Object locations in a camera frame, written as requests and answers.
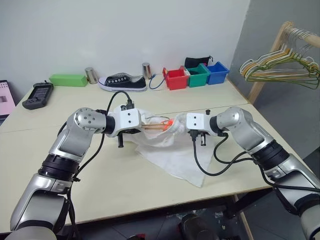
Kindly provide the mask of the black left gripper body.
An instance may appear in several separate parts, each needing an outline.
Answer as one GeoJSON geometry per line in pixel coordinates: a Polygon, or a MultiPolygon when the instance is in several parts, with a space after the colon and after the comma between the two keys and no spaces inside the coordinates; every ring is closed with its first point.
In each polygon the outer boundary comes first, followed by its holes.
{"type": "Polygon", "coordinates": [[[137,134],[137,133],[140,133],[141,131],[137,128],[131,128],[131,129],[124,129],[124,130],[121,130],[119,132],[119,135],[123,135],[123,134],[130,134],[130,135],[134,135],[134,134],[137,134]]]}

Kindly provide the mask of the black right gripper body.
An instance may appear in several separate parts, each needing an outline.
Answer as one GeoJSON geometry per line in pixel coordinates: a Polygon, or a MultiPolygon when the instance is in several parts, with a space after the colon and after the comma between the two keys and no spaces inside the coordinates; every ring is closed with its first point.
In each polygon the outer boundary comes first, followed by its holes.
{"type": "Polygon", "coordinates": [[[197,137],[198,135],[207,135],[208,134],[207,131],[197,130],[197,129],[191,129],[188,131],[188,133],[191,137],[197,137]]]}

